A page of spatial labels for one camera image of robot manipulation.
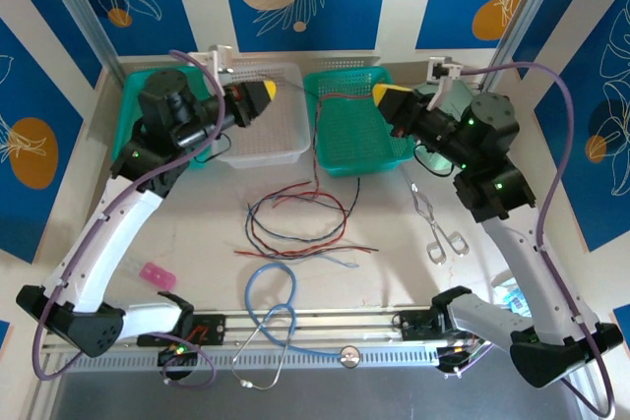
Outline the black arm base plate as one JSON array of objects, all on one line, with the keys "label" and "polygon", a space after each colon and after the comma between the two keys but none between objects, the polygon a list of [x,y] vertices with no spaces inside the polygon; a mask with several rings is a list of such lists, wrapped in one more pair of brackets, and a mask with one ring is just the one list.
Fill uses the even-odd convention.
[{"label": "black arm base plate", "polygon": [[434,340],[443,336],[440,316],[433,309],[401,311],[399,321],[403,341]]},{"label": "black arm base plate", "polygon": [[[195,314],[182,328],[176,328],[170,334],[185,339],[200,346],[219,346],[225,335],[226,316],[212,314]],[[143,334],[137,338],[140,347],[166,347],[169,340],[150,334]]]}]

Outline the blue stethoscope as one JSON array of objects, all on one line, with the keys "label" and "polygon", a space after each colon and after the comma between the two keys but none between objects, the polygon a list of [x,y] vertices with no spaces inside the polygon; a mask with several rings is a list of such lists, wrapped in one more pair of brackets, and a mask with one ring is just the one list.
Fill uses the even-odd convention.
[{"label": "blue stethoscope", "polygon": [[[251,303],[251,292],[254,283],[256,282],[258,277],[269,270],[280,270],[284,272],[289,277],[290,291],[284,302],[276,304],[275,306],[270,308],[266,312],[265,316],[260,319],[254,312],[253,305]],[[294,351],[297,354],[313,356],[315,358],[322,358],[324,360],[332,360],[348,369],[355,368],[360,363],[360,354],[358,349],[351,346],[344,347],[338,353],[335,353],[333,351],[321,351],[310,348],[296,347],[292,344],[292,339],[297,329],[297,314],[293,307],[296,289],[297,278],[295,273],[289,266],[280,262],[268,263],[259,267],[247,280],[245,284],[243,298],[246,312],[250,316],[251,321],[254,323],[255,328],[247,337],[247,339],[239,345],[237,351],[230,359],[231,374],[239,382],[242,388],[246,390],[257,391],[266,391],[272,389],[280,379],[280,375],[284,367],[284,362],[289,351]],[[284,341],[280,341],[268,330],[269,322],[278,313],[287,314],[289,319]],[[261,333],[265,337],[265,339],[267,339],[272,345],[275,345],[282,350],[275,375],[272,381],[267,386],[256,385],[252,381],[242,378],[237,372],[237,365],[243,355],[243,352],[259,333]]]}]

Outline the metal scissor tongs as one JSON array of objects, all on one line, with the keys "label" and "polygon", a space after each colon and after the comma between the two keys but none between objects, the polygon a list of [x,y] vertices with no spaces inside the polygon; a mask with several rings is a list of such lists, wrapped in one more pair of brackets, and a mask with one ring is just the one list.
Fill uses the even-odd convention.
[{"label": "metal scissor tongs", "polygon": [[436,266],[441,266],[447,261],[445,247],[448,246],[452,253],[458,257],[466,256],[470,251],[467,240],[460,232],[447,234],[434,215],[434,208],[429,199],[420,191],[415,181],[407,170],[401,167],[402,175],[409,188],[415,212],[429,225],[432,240],[426,246],[429,260]]}]

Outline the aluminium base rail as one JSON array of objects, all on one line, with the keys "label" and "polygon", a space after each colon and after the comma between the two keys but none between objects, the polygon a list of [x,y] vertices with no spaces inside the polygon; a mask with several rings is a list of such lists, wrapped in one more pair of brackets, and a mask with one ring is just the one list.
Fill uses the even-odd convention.
[{"label": "aluminium base rail", "polygon": [[[482,339],[467,331],[458,330],[450,325],[446,317],[433,309],[440,316],[440,322],[443,329],[441,339],[418,341],[424,343],[444,342],[448,345],[472,345],[481,342]],[[315,313],[304,312],[297,314],[297,329],[293,336],[304,342],[324,341],[326,339],[354,339],[359,341],[374,341],[393,339],[394,341],[403,341],[400,329],[399,313],[401,311],[389,312],[347,312],[347,313]],[[186,322],[189,322],[195,314],[212,314],[219,315],[221,313],[193,313],[184,311],[180,315],[180,319],[171,333],[176,328],[182,328]],[[253,330],[254,323],[251,321],[248,313],[232,313],[222,314],[226,316],[225,335],[223,343],[235,341],[236,336],[246,330]],[[269,332],[284,341],[281,334],[288,327],[288,316],[284,313],[278,313],[272,318],[268,324]],[[60,328],[55,329],[51,325],[45,328],[49,332],[53,332],[58,336],[67,339],[70,343],[89,343],[96,345],[98,354],[104,352],[117,339],[126,339],[135,337],[136,339],[143,334],[158,336],[159,330],[153,327],[142,328],[140,323],[132,321],[130,323],[122,321],[114,313],[107,313],[103,320],[98,320],[95,314],[81,314],[75,319],[63,316],[60,319]]]}]

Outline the pink plastic case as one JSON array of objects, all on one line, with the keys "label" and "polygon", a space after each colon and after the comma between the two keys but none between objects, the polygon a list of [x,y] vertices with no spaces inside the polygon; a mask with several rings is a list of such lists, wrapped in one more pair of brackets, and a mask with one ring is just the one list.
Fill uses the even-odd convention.
[{"label": "pink plastic case", "polygon": [[176,276],[172,272],[151,262],[142,266],[139,277],[164,291],[170,291],[176,283]]}]

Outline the white perforated plastic basket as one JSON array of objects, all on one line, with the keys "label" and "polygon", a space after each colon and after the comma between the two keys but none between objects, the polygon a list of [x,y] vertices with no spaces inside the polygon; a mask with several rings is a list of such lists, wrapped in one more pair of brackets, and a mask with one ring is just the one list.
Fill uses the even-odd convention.
[{"label": "white perforated plastic basket", "polygon": [[271,80],[275,99],[248,128],[231,127],[212,144],[218,160],[236,169],[292,164],[311,146],[305,91],[294,63],[245,63],[232,77],[238,82]]}]

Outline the light green lidded box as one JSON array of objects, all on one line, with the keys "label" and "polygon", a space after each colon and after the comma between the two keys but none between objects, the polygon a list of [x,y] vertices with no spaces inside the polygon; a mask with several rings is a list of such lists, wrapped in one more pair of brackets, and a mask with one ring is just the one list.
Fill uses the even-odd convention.
[{"label": "light green lidded box", "polygon": [[[440,110],[460,120],[476,93],[477,89],[471,88],[470,84],[455,82],[442,102]],[[448,159],[428,151],[420,140],[415,142],[414,158],[425,170],[437,177],[448,177],[455,169]]]}]

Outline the green perforated plastic basket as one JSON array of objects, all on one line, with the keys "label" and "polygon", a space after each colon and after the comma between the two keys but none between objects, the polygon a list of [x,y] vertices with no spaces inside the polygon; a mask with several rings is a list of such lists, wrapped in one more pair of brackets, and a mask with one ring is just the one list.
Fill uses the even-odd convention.
[{"label": "green perforated plastic basket", "polygon": [[128,77],[123,91],[122,104],[114,139],[114,150],[112,152],[112,164],[122,147],[130,139],[133,124],[140,117],[138,97],[147,78],[151,74],[165,69],[176,69],[184,72],[188,78],[192,92],[198,98],[206,99],[214,96],[212,92],[208,91],[208,87],[204,84],[202,73],[192,67],[158,68],[131,74]]},{"label": "green perforated plastic basket", "polygon": [[396,139],[374,105],[378,83],[389,84],[378,66],[307,75],[303,87],[319,165],[334,177],[393,170],[413,158],[415,142]]}]

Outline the blue wet wipes pack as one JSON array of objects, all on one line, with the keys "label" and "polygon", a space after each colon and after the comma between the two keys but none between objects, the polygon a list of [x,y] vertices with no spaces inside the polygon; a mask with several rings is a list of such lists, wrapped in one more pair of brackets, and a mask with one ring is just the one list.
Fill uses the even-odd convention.
[{"label": "blue wet wipes pack", "polygon": [[532,316],[526,297],[514,277],[493,287],[494,301],[505,310],[519,316]]}]

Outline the small circuit board with LEDs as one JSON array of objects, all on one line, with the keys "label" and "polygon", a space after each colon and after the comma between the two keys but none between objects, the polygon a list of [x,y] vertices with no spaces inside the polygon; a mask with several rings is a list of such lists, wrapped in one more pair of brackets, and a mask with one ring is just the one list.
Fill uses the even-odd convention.
[{"label": "small circuit board with LEDs", "polygon": [[477,344],[464,346],[450,346],[437,349],[437,369],[445,374],[455,374],[463,371],[473,360],[481,346]]},{"label": "small circuit board with LEDs", "polygon": [[157,354],[159,367],[193,367],[198,362],[198,354],[182,343],[171,344]]}]

